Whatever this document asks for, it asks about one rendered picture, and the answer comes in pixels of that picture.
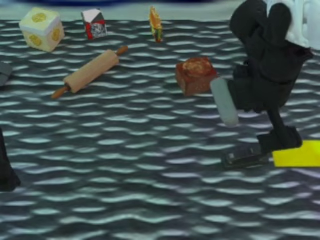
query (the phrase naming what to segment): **rippled water surface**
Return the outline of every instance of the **rippled water surface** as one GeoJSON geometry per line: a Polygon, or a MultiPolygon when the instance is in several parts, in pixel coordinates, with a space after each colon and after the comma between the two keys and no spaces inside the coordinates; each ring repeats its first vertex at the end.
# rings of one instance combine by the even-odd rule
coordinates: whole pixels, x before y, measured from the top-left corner
{"type": "MultiPolygon", "coordinates": [[[[231,77],[244,60],[227,22],[109,21],[85,38],[64,24],[54,53],[26,46],[18,21],[0,22],[1,60],[14,76],[0,92],[0,125],[23,186],[0,194],[0,240],[318,240],[320,170],[223,171],[221,150],[255,142],[271,125],[242,114],[221,123],[210,93],[184,97],[175,64],[209,56],[231,77]],[[120,64],[78,94],[51,94],[105,50],[120,64]]],[[[305,139],[320,138],[320,58],[307,63],[283,109],[305,139]]]]}

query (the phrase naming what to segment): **wooden rolling pin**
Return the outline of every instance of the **wooden rolling pin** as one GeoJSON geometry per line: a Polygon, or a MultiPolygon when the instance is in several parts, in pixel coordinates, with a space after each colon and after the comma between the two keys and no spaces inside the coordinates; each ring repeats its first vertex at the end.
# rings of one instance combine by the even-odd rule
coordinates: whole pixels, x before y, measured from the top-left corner
{"type": "Polygon", "coordinates": [[[121,54],[128,50],[128,46],[122,46],[117,52],[107,50],[82,68],[67,76],[63,81],[64,87],[58,89],[51,96],[52,99],[60,98],[65,92],[77,93],[89,83],[100,77],[103,73],[110,70],[119,63],[121,54]]]}

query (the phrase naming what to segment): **brown box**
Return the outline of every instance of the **brown box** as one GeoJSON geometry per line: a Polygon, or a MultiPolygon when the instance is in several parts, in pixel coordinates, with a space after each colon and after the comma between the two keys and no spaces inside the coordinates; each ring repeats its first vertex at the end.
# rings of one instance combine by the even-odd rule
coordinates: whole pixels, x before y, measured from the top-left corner
{"type": "Polygon", "coordinates": [[[210,82],[217,77],[208,57],[192,57],[175,67],[175,79],[185,96],[209,91],[210,82]]]}

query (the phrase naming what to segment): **black object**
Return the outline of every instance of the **black object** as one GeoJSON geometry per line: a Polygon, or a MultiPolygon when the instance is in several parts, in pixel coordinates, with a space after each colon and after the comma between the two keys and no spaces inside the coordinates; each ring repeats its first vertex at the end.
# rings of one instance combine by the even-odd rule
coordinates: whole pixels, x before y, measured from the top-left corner
{"type": "Polygon", "coordinates": [[[9,64],[0,61],[0,87],[6,85],[12,72],[13,69],[9,64]]]}
{"type": "Polygon", "coordinates": [[[225,156],[222,163],[228,169],[266,163],[266,156],[274,151],[302,146],[297,129],[284,124],[280,108],[287,103],[304,63],[314,55],[309,48],[286,40],[291,23],[286,5],[275,4],[267,16],[263,0],[246,0],[231,17],[230,29],[244,45],[247,59],[236,66],[229,91],[238,110],[267,112],[273,130],[257,137],[258,150],[236,149],[230,153],[236,156],[232,161],[225,156]]]}
{"type": "Polygon", "coordinates": [[[21,181],[8,159],[3,131],[0,128],[0,192],[13,192],[21,181]]]}

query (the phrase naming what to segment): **black and white surface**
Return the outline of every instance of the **black and white surface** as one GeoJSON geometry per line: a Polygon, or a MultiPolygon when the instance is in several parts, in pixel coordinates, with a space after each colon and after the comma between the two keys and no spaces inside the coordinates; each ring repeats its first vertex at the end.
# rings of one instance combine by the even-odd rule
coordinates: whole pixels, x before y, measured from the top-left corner
{"type": "MultiPolygon", "coordinates": [[[[245,57],[227,22],[108,21],[86,39],[64,23],[53,53],[26,46],[19,21],[1,21],[1,60],[14,76],[0,92],[0,125],[23,186],[0,194],[0,240],[318,240],[320,170],[271,165],[223,171],[222,150],[270,130],[265,115],[226,128],[208,92],[184,97],[175,64],[209,56],[231,77],[245,57]],[[78,94],[51,94],[105,50],[128,45],[120,65],[78,94]]],[[[319,53],[283,117],[320,138],[319,53]]]]}

